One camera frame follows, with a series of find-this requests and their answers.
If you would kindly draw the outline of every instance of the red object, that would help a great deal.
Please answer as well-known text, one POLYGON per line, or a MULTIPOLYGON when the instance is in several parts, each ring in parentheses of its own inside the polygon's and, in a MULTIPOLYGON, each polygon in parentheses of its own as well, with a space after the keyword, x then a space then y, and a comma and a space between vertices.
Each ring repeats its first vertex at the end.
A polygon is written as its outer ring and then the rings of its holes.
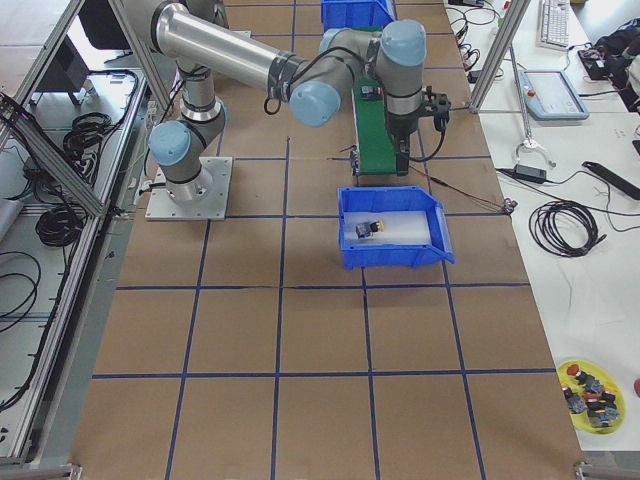
POLYGON ((580 371, 580 365, 578 365, 577 363, 574 363, 573 365, 570 365, 569 368, 567 368, 567 375, 571 375, 572 377, 575 377, 579 371, 580 371))

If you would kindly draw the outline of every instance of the power adapter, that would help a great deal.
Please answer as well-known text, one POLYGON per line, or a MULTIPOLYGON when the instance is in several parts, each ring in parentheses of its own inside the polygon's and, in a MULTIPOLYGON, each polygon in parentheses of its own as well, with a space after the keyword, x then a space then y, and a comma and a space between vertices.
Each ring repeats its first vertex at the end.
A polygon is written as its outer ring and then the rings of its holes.
POLYGON ((478 81, 478 78, 480 78, 481 73, 482 70, 471 70, 467 73, 467 80, 469 80, 469 83, 474 84, 478 81))
POLYGON ((517 164, 513 167, 511 177, 525 182, 542 184, 547 181, 547 171, 541 168, 533 168, 517 164))

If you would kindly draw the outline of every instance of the yellow plate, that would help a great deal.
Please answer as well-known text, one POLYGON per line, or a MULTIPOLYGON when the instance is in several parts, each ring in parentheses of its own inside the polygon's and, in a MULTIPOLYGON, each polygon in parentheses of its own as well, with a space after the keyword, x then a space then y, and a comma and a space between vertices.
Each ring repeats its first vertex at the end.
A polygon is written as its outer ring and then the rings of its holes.
POLYGON ((566 383, 567 385, 569 385, 569 387, 571 387, 571 390, 573 390, 580 396, 584 394, 584 389, 580 384, 578 384, 578 381, 575 379, 575 377, 567 374, 567 368, 569 368, 574 363, 580 365, 580 370, 582 370, 583 372, 587 372, 588 374, 593 375, 598 380, 600 380, 600 383, 602 385, 615 389, 616 406, 618 407, 620 416, 615 421, 613 421, 613 425, 610 427, 593 428, 589 423, 587 412, 572 413, 571 421, 573 422, 573 426, 585 432, 595 433, 598 435, 606 435, 608 433, 615 432, 618 428, 620 428, 620 425, 622 425, 626 413, 626 409, 624 407, 624 398, 622 397, 622 392, 620 392, 620 389, 618 388, 618 384, 606 371, 591 362, 588 362, 586 360, 569 360, 568 362, 564 362, 562 365, 560 365, 560 367, 558 367, 558 377, 560 378, 561 383, 566 383))

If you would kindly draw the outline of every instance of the black bracket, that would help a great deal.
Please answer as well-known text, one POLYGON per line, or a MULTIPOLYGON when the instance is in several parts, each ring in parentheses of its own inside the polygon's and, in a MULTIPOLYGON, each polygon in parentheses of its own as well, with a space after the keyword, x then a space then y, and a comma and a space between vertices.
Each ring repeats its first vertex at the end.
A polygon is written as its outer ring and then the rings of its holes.
POLYGON ((436 131, 442 133, 449 123, 449 111, 451 102, 446 93, 436 93, 429 85, 424 90, 424 102, 420 109, 421 117, 433 117, 433 125, 436 131))

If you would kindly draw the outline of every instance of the metal rod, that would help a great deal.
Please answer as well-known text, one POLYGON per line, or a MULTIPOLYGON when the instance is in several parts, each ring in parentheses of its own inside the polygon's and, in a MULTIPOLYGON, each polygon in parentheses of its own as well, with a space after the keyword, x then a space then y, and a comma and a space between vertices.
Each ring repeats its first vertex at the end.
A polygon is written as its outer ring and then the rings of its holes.
POLYGON ((76 467, 66 466, 60 468, 22 469, 2 472, 2 480, 53 480, 57 478, 74 478, 77 475, 76 467))
POLYGON ((522 82, 520 81, 520 75, 518 75, 518 61, 516 60, 516 54, 513 50, 513 45, 509 45, 509 55, 511 56, 511 66, 513 67, 513 76, 516 79, 516 90, 518 90, 518 100, 520 100, 520 113, 522 113, 522 123, 524 124, 524 134, 527 140, 533 139, 531 133, 531 122, 529 121, 529 114, 527 113, 527 104, 524 101, 524 92, 522 91, 522 82))
POLYGON ((269 69, 279 50, 189 13, 172 12, 158 28, 169 56, 184 56, 249 86, 267 90, 269 69))
POLYGON ((504 17, 504 23, 502 27, 500 27, 500 30, 498 30, 498 34, 491 45, 487 59, 482 67, 482 73, 471 93, 469 110, 472 112, 478 113, 482 102, 484 102, 487 93, 489 93, 493 80, 500 69, 500 64, 507 53, 507 49, 511 45, 511 41, 520 26, 520 22, 527 11, 530 1, 531 0, 514 0, 511 2, 511 7, 509 7, 504 17))

